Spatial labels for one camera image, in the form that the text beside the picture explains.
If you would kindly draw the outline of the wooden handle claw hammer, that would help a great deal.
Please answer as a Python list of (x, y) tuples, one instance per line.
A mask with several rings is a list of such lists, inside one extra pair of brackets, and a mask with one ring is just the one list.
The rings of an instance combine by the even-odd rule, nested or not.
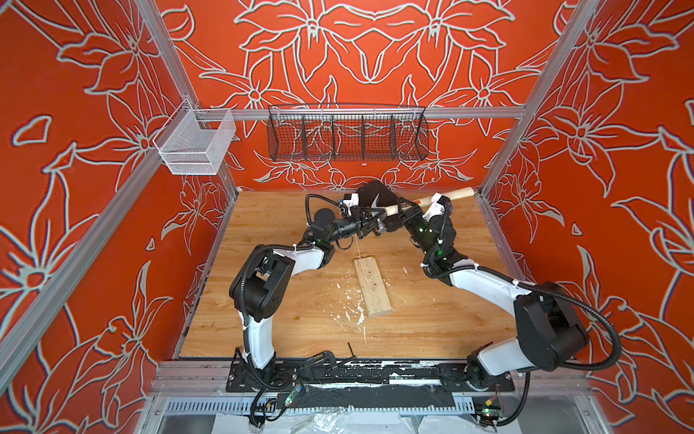
[[(448, 197), (451, 201), (455, 201), (455, 200), (465, 199), (465, 198), (474, 196), (475, 190), (473, 190), (473, 188), (471, 188), (471, 187), (465, 187), (465, 188), (461, 188), (458, 190), (443, 193), (442, 195)], [(413, 201), (413, 203), (417, 204), (420, 208), (424, 208), (426, 206), (433, 204), (434, 202), (437, 202), (437, 199), (439, 199), (439, 197), (441, 197), (441, 194), (435, 193), (434, 195), (431, 195), (431, 196), (416, 199)], [(386, 212), (387, 216), (396, 215), (399, 212), (399, 208), (398, 208), (397, 204), (389, 205), (389, 206), (379, 206), (378, 205), (377, 209), (383, 209)]]

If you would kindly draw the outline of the light wooden block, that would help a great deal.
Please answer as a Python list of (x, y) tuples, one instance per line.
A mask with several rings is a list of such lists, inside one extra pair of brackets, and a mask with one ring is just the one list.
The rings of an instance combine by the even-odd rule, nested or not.
[(390, 303), (377, 261), (373, 257), (360, 258), (354, 261), (354, 266), (360, 282), (367, 316), (375, 318), (376, 316), (392, 314), (394, 308)]

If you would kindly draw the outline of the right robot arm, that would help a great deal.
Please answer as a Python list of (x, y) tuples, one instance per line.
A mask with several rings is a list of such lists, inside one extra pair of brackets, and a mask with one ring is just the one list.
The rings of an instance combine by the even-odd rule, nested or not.
[[(553, 372), (559, 368), (603, 371), (616, 365), (623, 352), (616, 328), (597, 309), (569, 296), (559, 285), (517, 280), (484, 267), (455, 249), (451, 215), (456, 200), (474, 196), (467, 187), (410, 201), (399, 198), (386, 209), (397, 216), (411, 240), (423, 251), (421, 267), (428, 278), (462, 289), (502, 309), (515, 321), (516, 335), (484, 345), (466, 358), (466, 381), (483, 391), (511, 371)], [(601, 361), (576, 363), (573, 358), (587, 348), (591, 338), (579, 313), (602, 325), (611, 350)]]

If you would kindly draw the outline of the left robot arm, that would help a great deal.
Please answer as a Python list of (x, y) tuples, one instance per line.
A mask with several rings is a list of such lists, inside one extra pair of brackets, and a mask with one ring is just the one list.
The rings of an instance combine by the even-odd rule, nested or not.
[(251, 251), (230, 286), (242, 324), (242, 357), (251, 369), (265, 373), (274, 365), (273, 316), (291, 278), (322, 269), (332, 260), (339, 241), (377, 233), (387, 217), (384, 208), (354, 206), (343, 217), (323, 208), (309, 219), (297, 244), (260, 244)]

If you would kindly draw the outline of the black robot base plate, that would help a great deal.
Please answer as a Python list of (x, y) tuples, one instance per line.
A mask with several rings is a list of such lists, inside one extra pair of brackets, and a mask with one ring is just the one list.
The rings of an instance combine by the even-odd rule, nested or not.
[(465, 360), (337, 358), (323, 352), (309, 358), (274, 358), (264, 368), (251, 367), (242, 358), (232, 360), (227, 392), (287, 392), (300, 383), (325, 388), (359, 386), (434, 386), (445, 392), (513, 392), (509, 374), (493, 378), (487, 386), (474, 386)]

